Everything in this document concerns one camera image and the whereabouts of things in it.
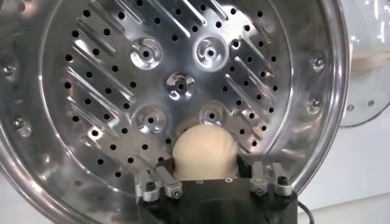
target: black cable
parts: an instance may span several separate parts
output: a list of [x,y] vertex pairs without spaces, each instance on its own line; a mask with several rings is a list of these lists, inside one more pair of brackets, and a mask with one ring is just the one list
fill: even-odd
[[311,213],[311,211],[306,207],[306,205],[302,204],[300,201],[298,201],[298,206],[300,208],[302,208],[302,210],[304,210],[307,214],[307,216],[309,217],[309,224],[314,224],[314,217],[313,217],[313,214]]

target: white dough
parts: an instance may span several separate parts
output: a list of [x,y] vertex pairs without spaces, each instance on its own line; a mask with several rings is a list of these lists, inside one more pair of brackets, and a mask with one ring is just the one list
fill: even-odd
[[177,140],[173,148],[175,175],[180,180],[235,178],[237,143],[215,125],[197,125]]

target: screw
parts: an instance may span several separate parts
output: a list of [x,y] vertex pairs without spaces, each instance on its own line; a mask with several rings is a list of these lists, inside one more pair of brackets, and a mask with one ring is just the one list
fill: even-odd
[[288,178],[285,176],[279,176],[278,177],[278,184],[282,186],[288,186]]
[[319,106],[321,106],[321,102],[320,102],[318,99],[313,99],[313,101],[311,101],[311,104],[312,104],[312,106],[314,106],[314,107],[319,107]]
[[156,190],[156,184],[154,183],[154,181],[147,182],[146,191],[154,191],[154,190]]
[[173,199],[179,199],[182,196],[182,193],[180,190],[173,190],[172,191],[172,198]]
[[324,59],[323,58],[317,58],[317,60],[314,62],[314,64],[317,66],[317,67],[321,67],[324,65]]
[[348,111],[353,111],[354,109],[355,109],[355,106],[352,104],[347,107]]
[[2,72],[4,73],[5,76],[13,75],[14,70],[15,68],[9,65],[2,67]]
[[23,128],[24,121],[21,118],[17,118],[16,120],[13,121],[13,125],[15,126],[16,129]]
[[325,60],[321,52],[315,53],[310,62],[316,72],[320,72],[325,67]]
[[373,101],[373,100],[370,100],[370,102],[368,102],[369,107],[372,107],[374,104],[375,104],[375,101]]
[[263,196],[265,194],[265,191],[261,188],[261,187],[257,187],[255,190],[254,190],[254,193],[255,195],[257,196]]

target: stainless steel drum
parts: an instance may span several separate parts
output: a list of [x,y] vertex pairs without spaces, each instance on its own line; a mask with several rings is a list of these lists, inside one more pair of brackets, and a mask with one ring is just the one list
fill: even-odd
[[342,116],[337,0],[2,0],[0,161],[56,222],[155,223],[133,174],[198,123],[300,192]]

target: metal surface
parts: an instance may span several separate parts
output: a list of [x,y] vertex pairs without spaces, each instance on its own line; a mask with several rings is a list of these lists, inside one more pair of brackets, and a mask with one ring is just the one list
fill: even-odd
[[179,199],[183,192],[182,182],[176,180],[164,166],[157,167],[156,173],[163,183],[165,195],[173,199]]
[[249,180],[250,191],[257,196],[263,196],[268,193],[268,182],[264,175],[263,163],[256,161],[252,165],[252,178]]
[[282,163],[297,192],[336,133],[348,73],[336,0],[0,7],[1,167],[56,222],[138,223],[134,174],[198,123],[226,128],[266,176]]
[[135,176],[136,202],[141,199],[147,202],[157,201],[160,198],[161,182],[152,178],[147,170],[140,170]]
[[341,125],[363,124],[390,103],[390,2],[341,1],[353,45],[346,115]]
[[280,163],[272,164],[274,170],[274,192],[275,194],[282,197],[289,197],[293,192],[291,183],[286,177],[286,172],[283,170],[283,167]]

